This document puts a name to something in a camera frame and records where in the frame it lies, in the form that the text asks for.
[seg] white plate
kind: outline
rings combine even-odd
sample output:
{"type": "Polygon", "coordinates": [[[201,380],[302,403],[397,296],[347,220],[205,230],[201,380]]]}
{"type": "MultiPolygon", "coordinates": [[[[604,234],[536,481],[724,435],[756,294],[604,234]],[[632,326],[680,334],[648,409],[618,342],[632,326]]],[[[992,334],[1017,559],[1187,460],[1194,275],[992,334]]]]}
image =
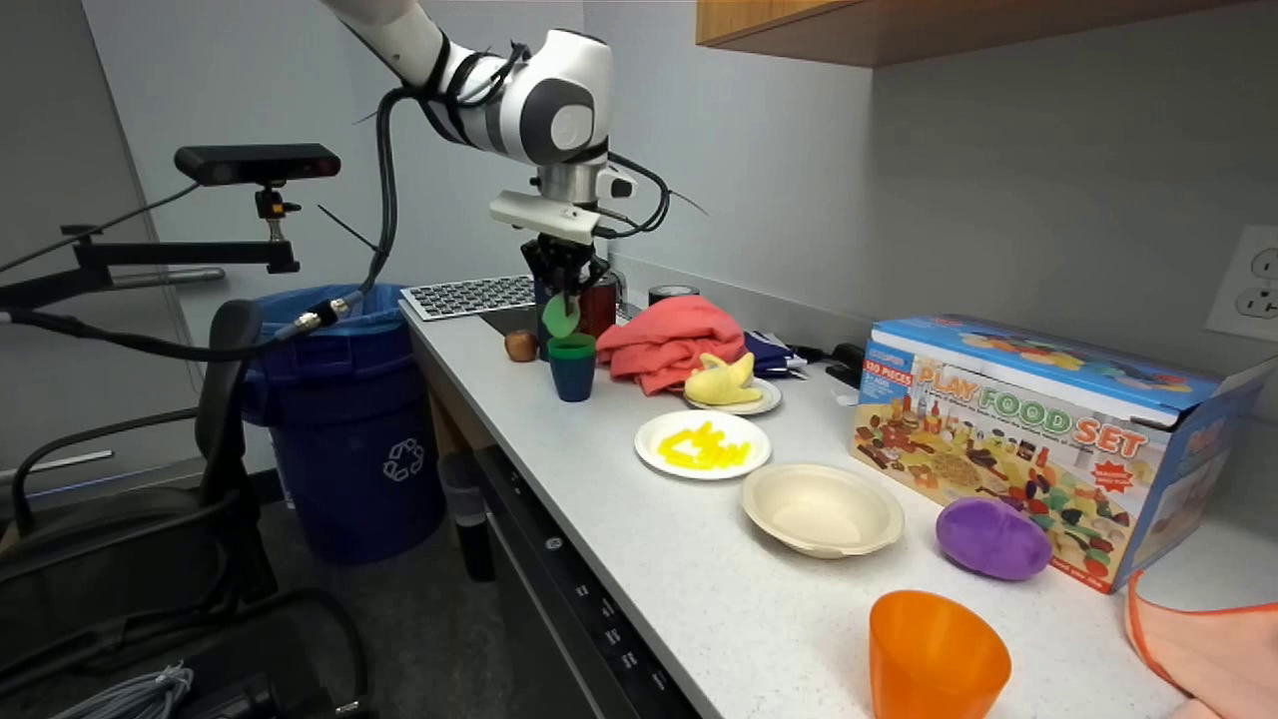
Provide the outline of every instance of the white plate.
{"type": "Polygon", "coordinates": [[[779,544],[820,559],[884,551],[907,528],[897,499],[875,477],[828,464],[769,464],[745,477],[743,512],[779,544]]]}
{"type": "Polygon", "coordinates": [[[759,399],[756,403],[726,403],[726,409],[711,409],[711,412],[726,412],[726,417],[765,417],[773,409],[783,409],[783,391],[765,380],[756,380],[759,389],[759,399]]]}
{"type": "Polygon", "coordinates": [[[769,457],[769,444],[765,444],[763,428],[756,428],[740,417],[726,417],[726,412],[668,412],[668,417],[648,421],[634,433],[634,457],[664,477],[724,483],[724,481],[740,481],[740,477],[763,469],[769,457]],[[675,464],[668,464],[660,444],[670,440],[675,433],[695,433],[702,424],[711,424],[711,433],[724,433],[724,444],[745,444],[752,451],[732,469],[675,469],[675,464]]]}

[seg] kitchen counter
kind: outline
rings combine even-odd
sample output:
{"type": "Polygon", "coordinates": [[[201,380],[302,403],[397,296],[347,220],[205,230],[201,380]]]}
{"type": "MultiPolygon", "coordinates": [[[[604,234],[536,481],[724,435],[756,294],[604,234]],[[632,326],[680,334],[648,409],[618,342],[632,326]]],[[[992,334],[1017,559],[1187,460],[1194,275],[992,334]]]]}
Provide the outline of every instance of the kitchen counter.
{"type": "Polygon", "coordinates": [[[1183,701],[1118,632],[1118,602],[1058,573],[992,583],[933,551],[937,507],[845,451],[851,391],[824,373],[788,380],[759,417],[769,460],[860,469],[907,512],[904,544],[867,559],[801,559],[740,512],[740,483],[668,481],[632,451],[634,428],[680,412],[670,397],[594,377],[558,403],[548,364],[509,364],[482,319],[414,326],[418,364],[463,435],[486,435],[522,473],[660,665],[702,717],[869,717],[867,612],[923,587],[980,612],[1014,670],[996,717],[1169,717],[1183,701]]]}

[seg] recycling symbol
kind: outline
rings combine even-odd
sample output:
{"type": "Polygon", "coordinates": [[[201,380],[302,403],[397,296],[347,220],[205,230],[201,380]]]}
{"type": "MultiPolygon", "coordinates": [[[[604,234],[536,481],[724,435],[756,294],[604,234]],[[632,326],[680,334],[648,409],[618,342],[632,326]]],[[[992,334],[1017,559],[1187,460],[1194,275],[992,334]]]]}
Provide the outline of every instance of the recycling symbol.
{"type": "Polygon", "coordinates": [[[383,477],[391,483],[407,483],[427,469],[427,447],[418,440],[398,440],[387,447],[383,477]]]}

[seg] pink cloth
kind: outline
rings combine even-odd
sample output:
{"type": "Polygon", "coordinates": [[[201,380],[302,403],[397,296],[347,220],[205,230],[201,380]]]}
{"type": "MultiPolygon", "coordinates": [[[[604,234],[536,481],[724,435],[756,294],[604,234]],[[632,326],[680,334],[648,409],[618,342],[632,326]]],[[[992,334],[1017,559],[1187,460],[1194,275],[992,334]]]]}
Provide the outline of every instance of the pink cloth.
{"type": "Polygon", "coordinates": [[[740,361],[743,330],[702,296],[670,296],[651,303],[632,326],[615,326],[594,346],[612,380],[640,380],[648,397],[680,389],[700,357],[740,361]]]}
{"type": "Polygon", "coordinates": [[[1278,717],[1278,602],[1173,612],[1125,587],[1121,632],[1153,677],[1187,693],[1179,719],[1278,717]]]}

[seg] wall outlet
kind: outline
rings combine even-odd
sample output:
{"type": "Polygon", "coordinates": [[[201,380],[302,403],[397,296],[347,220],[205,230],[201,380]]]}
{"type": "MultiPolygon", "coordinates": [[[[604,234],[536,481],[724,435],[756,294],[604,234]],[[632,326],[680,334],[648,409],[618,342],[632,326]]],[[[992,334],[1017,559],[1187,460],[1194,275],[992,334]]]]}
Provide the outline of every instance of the wall outlet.
{"type": "Polygon", "coordinates": [[[1278,342],[1278,230],[1241,230],[1207,330],[1278,342]]]}

